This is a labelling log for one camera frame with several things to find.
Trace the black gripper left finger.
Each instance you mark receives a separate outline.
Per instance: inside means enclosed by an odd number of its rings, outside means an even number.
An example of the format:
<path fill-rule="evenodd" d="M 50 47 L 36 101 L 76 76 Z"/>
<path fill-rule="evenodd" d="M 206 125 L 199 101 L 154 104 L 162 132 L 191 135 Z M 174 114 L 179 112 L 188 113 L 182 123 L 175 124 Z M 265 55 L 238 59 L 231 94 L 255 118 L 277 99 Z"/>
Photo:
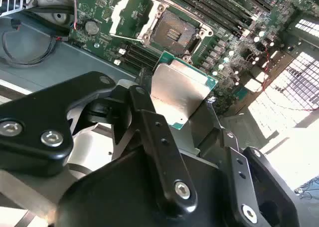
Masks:
<path fill-rule="evenodd" d="M 166 119 L 141 85 L 92 71 L 0 107 L 0 166 L 35 176 L 61 172 L 73 138 L 95 122 L 113 126 L 114 156 L 105 170 L 148 172 L 155 202 L 167 214 L 189 214 L 197 192 Z"/>

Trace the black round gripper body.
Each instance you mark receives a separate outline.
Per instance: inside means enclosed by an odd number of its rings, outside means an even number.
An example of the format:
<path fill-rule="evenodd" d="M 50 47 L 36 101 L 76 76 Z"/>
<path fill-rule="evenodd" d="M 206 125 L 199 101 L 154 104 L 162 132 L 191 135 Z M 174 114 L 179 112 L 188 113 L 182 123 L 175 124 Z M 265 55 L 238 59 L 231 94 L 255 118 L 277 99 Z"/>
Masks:
<path fill-rule="evenodd" d="M 182 152 L 198 194 L 189 216 L 173 219 L 157 205 L 142 149 L 112 161 L 76 181 L 60 200 L 57 227 L 233 227 L 236 225 L 212 163 Z"/>

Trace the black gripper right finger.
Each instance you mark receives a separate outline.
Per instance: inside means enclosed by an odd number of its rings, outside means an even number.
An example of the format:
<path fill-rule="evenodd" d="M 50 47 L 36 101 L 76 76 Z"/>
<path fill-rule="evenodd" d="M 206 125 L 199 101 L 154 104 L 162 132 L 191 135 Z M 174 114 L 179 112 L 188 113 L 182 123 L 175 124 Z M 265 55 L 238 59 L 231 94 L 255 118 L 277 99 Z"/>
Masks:
<path fill-rule="evenodd" d="M 297 227 L 298 200 L 257 149 L 240 150 L 203 101 L 190 127 L 199 152 L 188 166 L 198 195 L 197 223 L 208 227 Z"/>

